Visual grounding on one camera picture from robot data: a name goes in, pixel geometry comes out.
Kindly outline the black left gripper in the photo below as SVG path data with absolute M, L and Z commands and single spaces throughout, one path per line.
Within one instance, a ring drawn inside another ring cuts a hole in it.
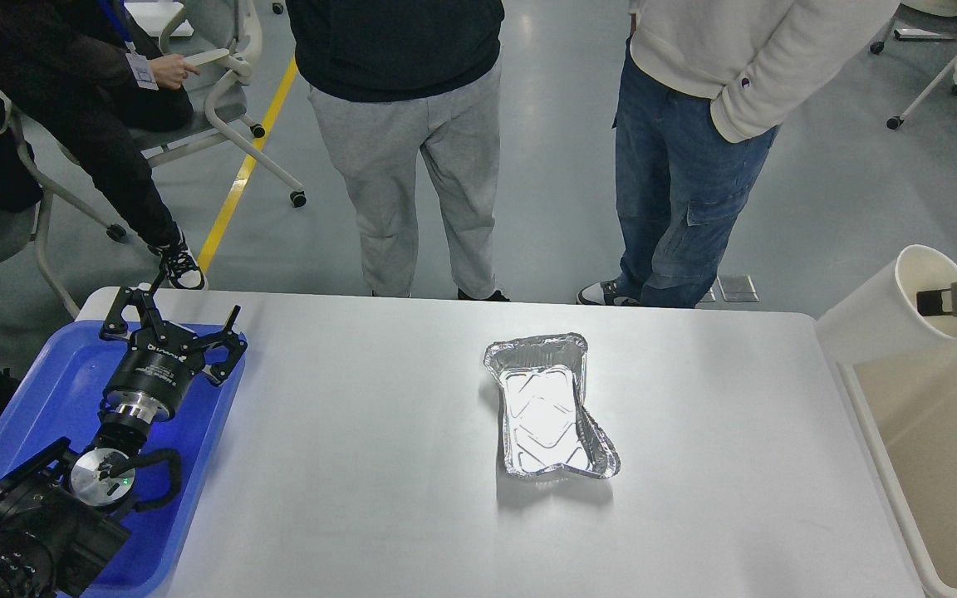
M 103 390 L 102 411 L 126 414 L 145 423 L 163 423 L 179 411 L 194 377 L 200 374 L 213 387 L 228 381 L 247 351 L 248 343 L 234 330 L 241 306 L 234 306 L 223 328 L 198 336 L 182 326 L 167 326 L 155 304 L 155 294 L 167 272 L 147 289 L 121 287 L 99 330 L 103 341 L 125 341 L 128 348 Z M 135 307 L 140 328 L 130 331 L 123 318 Z

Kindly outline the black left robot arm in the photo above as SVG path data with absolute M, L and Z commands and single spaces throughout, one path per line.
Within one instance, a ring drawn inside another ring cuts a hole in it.
M 143 597 L 178 556 L 242 375 L 221 328 L 122 287 L 42 349 L 0 419 L 0 597 Z

